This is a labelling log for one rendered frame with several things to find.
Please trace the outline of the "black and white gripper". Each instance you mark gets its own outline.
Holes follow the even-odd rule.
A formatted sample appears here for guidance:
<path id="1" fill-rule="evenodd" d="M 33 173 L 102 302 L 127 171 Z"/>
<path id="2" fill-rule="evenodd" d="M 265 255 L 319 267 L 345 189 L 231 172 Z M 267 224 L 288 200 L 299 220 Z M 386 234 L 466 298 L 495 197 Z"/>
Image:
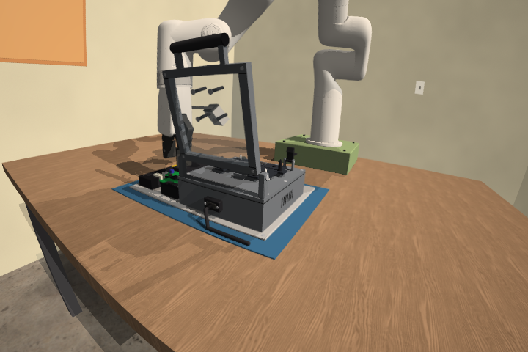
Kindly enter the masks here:
<path id="1" fill-rule="evenodd" d="M 175 134 L 174 125 L 172 122 L 172 116 L 169 109 L 168 99 L 166 95 L 165 85 L 158 85 L 158 132 L 162 134 L 162 147 L 163 157 L 172 158 L 176 157 L 178 167 L 178 156 L 180 156 L 179 146 L 177 137 Z M 176 141 L 174 140 L 176 139 Z"/>

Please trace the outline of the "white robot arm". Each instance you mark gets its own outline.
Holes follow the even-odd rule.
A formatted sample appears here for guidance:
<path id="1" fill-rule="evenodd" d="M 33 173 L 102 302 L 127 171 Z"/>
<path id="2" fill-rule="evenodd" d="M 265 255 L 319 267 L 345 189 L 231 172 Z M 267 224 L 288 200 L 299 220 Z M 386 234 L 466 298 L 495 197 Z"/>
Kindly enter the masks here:
<path id="1" fill-rule="evenodd" d="M 217 18 L 167 20 L 158 26 L 157 86 L 165 85 L 162 71 L 176 69 L 171 43 L 227 33 L 229 53 L 249 27 L 274 0 L 229 0 Z M 232 36 L 231 36 L 232 34 Z M 372 27 L 368 19 L 348 16 L 348 0 L 318 0 L 318 37 L 322 45 L 354 51 L 323 49 L 313 58 L 314 98 L 312 126 L 306 143 L 341 147 L 338 141 L 342 90 L 336 79 L 361 81 L 367 72 Z M 207 62 L 219 61 L 218 47 L 183 52 L 184 67 L 193 67 L 195 53 Z M 201 54 L 201 55 L 200 55 Z"/>

